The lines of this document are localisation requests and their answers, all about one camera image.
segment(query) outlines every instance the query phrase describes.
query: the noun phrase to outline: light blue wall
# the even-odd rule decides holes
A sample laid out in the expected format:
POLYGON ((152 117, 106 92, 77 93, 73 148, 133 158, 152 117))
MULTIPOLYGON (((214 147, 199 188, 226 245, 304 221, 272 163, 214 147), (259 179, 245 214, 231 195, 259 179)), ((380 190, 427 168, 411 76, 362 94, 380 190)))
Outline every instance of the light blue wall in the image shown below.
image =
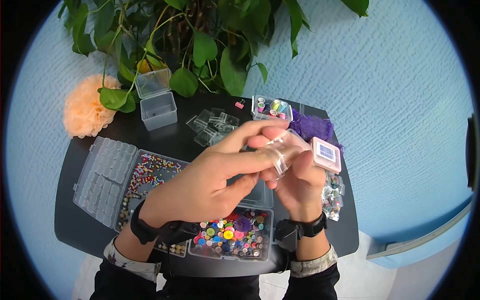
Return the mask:
MULTIPOLYGON (((370 17, 358 19, 340 0, 300 4, 315 33, 301 30, 300 55, 290 61, 289 19, 280 9, 272 46, 257 59, 269 80, 262 85, 255 70, 245 95, 281 96, 328 111, 347 147, 359 227, 369 235, 421 225, 467 199, 468 84, 430 10, 420 0, 373 0, 370 17)), ((13 212, 27 250, 54 294, 69 299, 84 253, 58 242, 53 229, 69 143, 62 110, 79 81, 102 71, 103 54, 74 54, 58 9, 20 71, 6 152, 13 212)), ((113 66, 108 73, 116 73, 113 66)))
POLYGON ((291 60, 281 8, 245 96, 262 94, 325 109, 346 146, 359 229, 389 239, 437 219, 471 192, 465 169, 469 86, 445 30, 421 0, 371 0, 358 18, 340 0, 300 0, 314 33, 301 29, 291 60))

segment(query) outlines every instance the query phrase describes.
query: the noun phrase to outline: pink plastic case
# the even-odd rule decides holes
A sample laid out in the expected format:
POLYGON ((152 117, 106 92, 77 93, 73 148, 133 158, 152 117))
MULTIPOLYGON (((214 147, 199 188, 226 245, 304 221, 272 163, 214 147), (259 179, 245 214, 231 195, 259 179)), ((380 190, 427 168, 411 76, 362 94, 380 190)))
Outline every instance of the pink plastic case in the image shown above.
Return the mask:
POLYGON ((313 137, 310 140, 310 145, 313 150, 313 163, 316 166, 334 172, 335 174, 340 173, 342 170, 342 162, 340 149, 338 149, 338 147, 335 147, 318 137, 313 137))

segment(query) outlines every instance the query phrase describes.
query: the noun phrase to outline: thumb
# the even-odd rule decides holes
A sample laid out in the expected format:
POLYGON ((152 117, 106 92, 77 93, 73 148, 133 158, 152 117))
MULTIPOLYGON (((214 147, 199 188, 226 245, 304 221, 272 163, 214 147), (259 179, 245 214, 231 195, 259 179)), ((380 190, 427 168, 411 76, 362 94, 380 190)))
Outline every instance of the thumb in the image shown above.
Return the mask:
POLYGON ((258 173, 245 174, 222 190, 220 197, 228 202, 235 202, 235 205, 245 198, 257 184, 258 173))

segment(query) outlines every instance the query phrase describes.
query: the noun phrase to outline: person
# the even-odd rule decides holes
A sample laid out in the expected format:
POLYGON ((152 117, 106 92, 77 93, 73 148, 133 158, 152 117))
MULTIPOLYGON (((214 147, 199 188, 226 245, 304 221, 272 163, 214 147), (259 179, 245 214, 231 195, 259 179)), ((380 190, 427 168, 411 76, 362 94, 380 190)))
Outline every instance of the person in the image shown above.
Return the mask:
MULTIPOLYGON (((220 143, 205 149, 185 170, 149 192, 139 219, 159 228, 173 220, 202 222, 228 216, 247 196, 259 178, 275 189, 290 219, 316 220, 322 213, 321 193, 326 173, 312 165, 312 152, 292 146, 291 168, 279 180, 271 172, 273 162, 263 151, 242 152, 248 145, 260 148, 288 127, 284 120, 249 121, 220 143), (227 186, 227 179, 244 174, 227 186)), ((147 263, 156 241, 142 245, 130 224, 123 228, 104 250, 95 276, 96 299, 186 299, 234 297, 260 299, 259 276, 192 278, 164 274, 166 283, 156 291, 161 263, 147 263)), ((298 241, 296 259, 290 262, 290 278, 284 299, 315 296, 337 299, 334 285, 340 279, 337 255, 322 230, 313 238, 298 241)))

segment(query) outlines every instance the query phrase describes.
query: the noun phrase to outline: button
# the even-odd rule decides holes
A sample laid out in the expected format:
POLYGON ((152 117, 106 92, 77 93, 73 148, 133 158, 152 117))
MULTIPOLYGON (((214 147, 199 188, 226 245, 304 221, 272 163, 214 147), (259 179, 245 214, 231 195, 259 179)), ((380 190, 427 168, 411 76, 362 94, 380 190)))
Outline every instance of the button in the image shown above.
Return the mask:
POLYGON ((230 252, 230 245, 223 244, 222 245, 222 250, 223 250, 223 252, 226 252, 226 253, 230 252))
POLYGON ((238 239, 241 240, 243 239, 243 232, 236 230, 233 235, 238 239))
POLYGON ((231 232, 230 230, 225 230, 223 232, 223 237, 227 240, 233 238, 233 232, 231 232))

